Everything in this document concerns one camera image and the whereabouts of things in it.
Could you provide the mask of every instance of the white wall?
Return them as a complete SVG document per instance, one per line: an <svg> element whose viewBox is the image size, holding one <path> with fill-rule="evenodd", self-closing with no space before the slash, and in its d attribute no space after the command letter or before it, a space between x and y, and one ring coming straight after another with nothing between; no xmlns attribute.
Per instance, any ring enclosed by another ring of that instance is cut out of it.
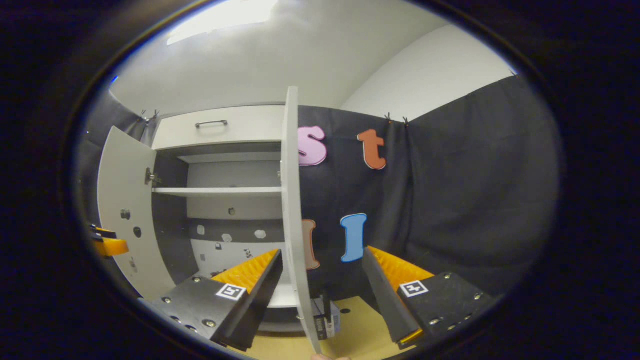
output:
<svg viewBox="0 0 640 360"><path fill-rule="evenodd" d="M511 76L495 52L456 26L424 35L375 72L342 110L409 121Z"/></svg>

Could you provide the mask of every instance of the white cabinet door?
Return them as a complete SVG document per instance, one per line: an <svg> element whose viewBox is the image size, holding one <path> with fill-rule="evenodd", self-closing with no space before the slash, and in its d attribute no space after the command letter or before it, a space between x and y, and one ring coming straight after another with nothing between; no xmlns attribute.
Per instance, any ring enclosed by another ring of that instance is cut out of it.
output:
<svg viewBox="0 0 640 360"><path fill-rule="evenodd" d="M296 305L302 327L317 354L320 343L314 324L314 316L307 279L305 243L302 235L302 208L300 205L300 168L298 164L298 88L289 87L282 124L282 220L284 223L287 256L284 265L296 294Z"/></svg>
<svg viewBox="0 0 640 360"><path fill-rule="evenodd" d="M147 300L155 300L175 287L160 255L151 211L152 183L145 184L147 168L153 172L156 152L111 128L102 150L98 172L98 210L103 228L126 240L129 252L114 256L120 270ZM129 220L120 216L131 212ZM139 227L138 237L134 228Z"/></svg>
<svg viewBox="0 0 640 360"><path fill-rule="evenodd" d="M153 150L195 145L279 142L284 106L241 106L198 111L160 121ZM210 121L227 121L195 125Z"/></svg>

